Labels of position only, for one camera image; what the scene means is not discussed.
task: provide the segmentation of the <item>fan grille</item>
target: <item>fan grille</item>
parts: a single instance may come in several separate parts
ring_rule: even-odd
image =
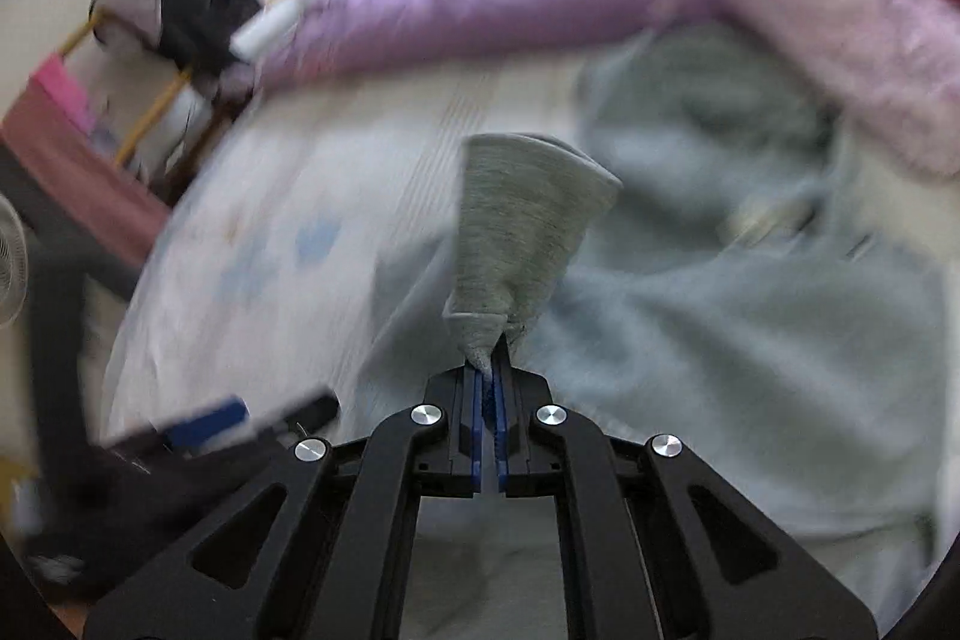
[[[20,313],[27,296],[27,238],[20,219],[0,196],[0,327]]]

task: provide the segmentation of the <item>light blue blanket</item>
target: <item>light blue blanket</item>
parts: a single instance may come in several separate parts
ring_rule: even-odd
[[[590,71],[582,100],[582,148],[624,191],[515,363],[609,434],[677,434],[890,627],[930,556],[939,272],[857,227],[832,110],[746,34],[705,25],[633,44]],[[461,362],[442,319],[454,247],[381,268],[357,434]],[[549,509],[466,507],[427,508],[409,636],[490,636],[510,626],[504,610],[515,636],[559,636],[562,598],[536,586],[559,566]],[[463,612],[428,587],[454,581]]]

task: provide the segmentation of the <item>wooden drying rack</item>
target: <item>wooden drying rack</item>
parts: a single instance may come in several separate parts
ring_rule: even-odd
[[[269,9],[280,1],[283,0],[264,0],[263,8]],[[93,29],[104,20],[107,20],[106,13],[101,10],[94,11],[86,23],[71,33],[64,40],[64,43],[61,44],[58,50],[61,59],[65,59],[71,52],[74,52],[80,43],[93,32]],[[136,151],[136,145],[139,145],[152,127],[157,125],[157,122],[160,122],[160,119],[162,119],[167,110],[170,109],[171,104],[176,100],[179,93],[190,83],[192,76],[193,71],[189,67],[180,71],[160,92],[160,95],[157,95],[157,98],[152,102],[147,111],[139,116],[136,123],[133,124],[133,128],[128,132],[126,137],[124,137],[123,142],[120,143],[120,148],[117,149],[116,154],[113,156],[113,163],[117,169],[127,165],[127,162],[131,159],[131,156],[133,156],[133,152]]]

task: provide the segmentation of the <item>clothes pile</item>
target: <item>clothes pile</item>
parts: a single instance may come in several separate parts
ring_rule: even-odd
[[[323,384],[365,437],[506,333],[608,434],[687,440],[888,629],[934,563],[949,330],[939,269],[860,224],[844,129],[960,170],[955,4],[316,1],[223,71],[266,100],[147,264],[110,432]],[[549,507],[470,507],[426,504],[410,636],[561,634]]]

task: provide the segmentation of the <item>mattress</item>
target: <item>mattress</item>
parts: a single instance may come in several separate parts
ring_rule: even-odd
[[[453,225],[450,183],[464,136],[524,131],[572,140],[577,76],[597,53],[448,63],[308,88],[251,108],[147,265],[107,367],[104,436],[230,394],[247,402],[253,426],[321,386],[346,412],[325,437],[368,434],[350,411],[373,324],[382,319],[378,261]],[[853,143],[862,158],[864,223],[947,269],[954,355],[942,557],[960,530],[957,194],[911,179],[868,139]]]

